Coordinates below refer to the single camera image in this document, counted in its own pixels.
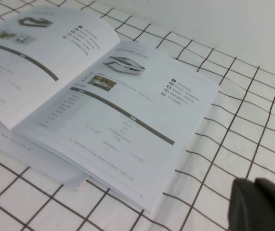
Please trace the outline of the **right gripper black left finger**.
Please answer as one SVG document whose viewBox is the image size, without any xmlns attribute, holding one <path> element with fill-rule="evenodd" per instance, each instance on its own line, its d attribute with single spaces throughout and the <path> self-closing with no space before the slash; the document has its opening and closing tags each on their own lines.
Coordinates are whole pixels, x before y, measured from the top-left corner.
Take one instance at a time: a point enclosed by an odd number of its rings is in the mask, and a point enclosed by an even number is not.
<svg viewBox="0 0 275 231">
<path fill-rule="evenodd" d="M 228 210 L 232 231 L 275 231 L 275 211 L 255 182 L 233 181 Z"/>
</svg>

